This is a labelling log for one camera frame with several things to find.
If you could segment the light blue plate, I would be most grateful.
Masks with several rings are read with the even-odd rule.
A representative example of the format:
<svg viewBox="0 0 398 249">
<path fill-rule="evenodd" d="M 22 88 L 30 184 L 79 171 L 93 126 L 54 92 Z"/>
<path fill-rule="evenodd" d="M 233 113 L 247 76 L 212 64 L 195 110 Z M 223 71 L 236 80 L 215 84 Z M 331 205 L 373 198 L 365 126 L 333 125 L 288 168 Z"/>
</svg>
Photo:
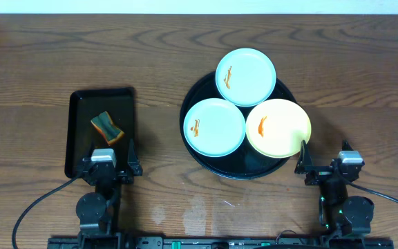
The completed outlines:
<svg viewBox="0 0 398 249">
<path fill-rule="evenodd" d="M 216 88 L 221 96 L 239 107 L 252 107 L 266 100 L 276 86 L 276 69 L 264 53 L 239 48 L 218 63 Z"/>
<path fill-rule="evenodd" d="M 245 118 L 231 102 L 208 98 L 188 110 L 181 122 L 181 131 L 195 152 L 208 157 L 222 157 L 242 144 Z"/>
</svg>

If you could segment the orange green sponge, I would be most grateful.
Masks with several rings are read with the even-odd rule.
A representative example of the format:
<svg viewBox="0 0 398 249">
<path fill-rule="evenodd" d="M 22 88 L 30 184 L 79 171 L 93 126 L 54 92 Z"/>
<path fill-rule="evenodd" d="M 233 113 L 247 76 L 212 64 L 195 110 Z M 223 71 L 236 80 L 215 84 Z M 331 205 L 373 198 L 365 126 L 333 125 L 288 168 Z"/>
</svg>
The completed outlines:
<svg viewBox="0 0 398 249">
<path fill-rule="evenodd" d="M 113 122 L 107 111 L 100 113 L 91 119 L 92 126 L 105 139 L 109 146 L 114 145 L 125 133 Z"/>
</svg>

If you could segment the light blue plate back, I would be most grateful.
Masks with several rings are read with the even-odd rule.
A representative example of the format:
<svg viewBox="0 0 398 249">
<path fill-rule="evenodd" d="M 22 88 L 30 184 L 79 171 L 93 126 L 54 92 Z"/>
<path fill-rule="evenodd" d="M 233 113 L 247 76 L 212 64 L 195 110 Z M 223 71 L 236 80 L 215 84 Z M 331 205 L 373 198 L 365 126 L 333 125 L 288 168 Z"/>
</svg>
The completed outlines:
<svg viewBox="0 0 398 249">
<path fill-rule="evenodd" d="M 239 48 L 218 63 L 216 88 L 221 96 L 239 107 L 252 107 L 266 100 L 276 86 L 276 69 L 264 53 Z"/>
</svg>

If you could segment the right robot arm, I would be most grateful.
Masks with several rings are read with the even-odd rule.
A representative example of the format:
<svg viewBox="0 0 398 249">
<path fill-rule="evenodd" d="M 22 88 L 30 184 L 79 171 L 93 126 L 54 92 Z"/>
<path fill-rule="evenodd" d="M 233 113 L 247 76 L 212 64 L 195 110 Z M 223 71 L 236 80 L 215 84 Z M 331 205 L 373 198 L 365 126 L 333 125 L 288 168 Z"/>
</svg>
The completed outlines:
<svg viewBox="0 0 398 249">
<path fill-rule="evenodd" d="M 360 153 L 346 140 L 328 166 L 314 165 L 307 143 L 301 142 L 294 173 L 304 174 L 306 185 L 320 189 L 319 222 L 328 230 L 321 243 L 326 246 L 332 239 L 361 239 L 371 232 L 374 203 L 364 196 L 350 196 L 347 191 L 347 185 L 359 178 L 363 166 Z"/>
</svg>

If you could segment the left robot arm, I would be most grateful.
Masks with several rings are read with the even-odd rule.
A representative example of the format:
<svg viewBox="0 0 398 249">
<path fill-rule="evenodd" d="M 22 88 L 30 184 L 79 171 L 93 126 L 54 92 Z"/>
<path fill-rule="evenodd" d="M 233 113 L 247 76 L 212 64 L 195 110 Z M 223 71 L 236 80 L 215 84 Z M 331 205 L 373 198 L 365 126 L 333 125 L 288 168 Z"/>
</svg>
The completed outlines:
<svg viewBox="0 0 398 249">
<path fill-rule="evenodd" d="M 122 186 L 134 183 L 134 178 L 143 173 L 133 140 L 129 140 L 127 149 L 123 165 L 111 148 L 92 149 L 77 165 L 77 177 L 95 188 L 83 195 L 76 206 L 85 237 L 112 236 L 117 232 Z"/>
</svg>

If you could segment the light blue plate front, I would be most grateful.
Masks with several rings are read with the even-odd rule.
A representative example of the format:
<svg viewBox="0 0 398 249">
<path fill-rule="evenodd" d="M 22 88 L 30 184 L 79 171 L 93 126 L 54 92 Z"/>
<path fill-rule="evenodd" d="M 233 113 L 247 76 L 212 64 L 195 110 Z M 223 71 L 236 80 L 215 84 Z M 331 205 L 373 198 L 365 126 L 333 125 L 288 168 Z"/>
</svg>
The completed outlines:
<svg viewBox="0 0 398 249">
<path fill-rule="evenodd" d="M 195 152 L 208 157 L 222 157 L 242 144 L 245 118 L 231 102 L 208 98 L 188 110 L 181 122 L 181 131 Z"/>
</svg>

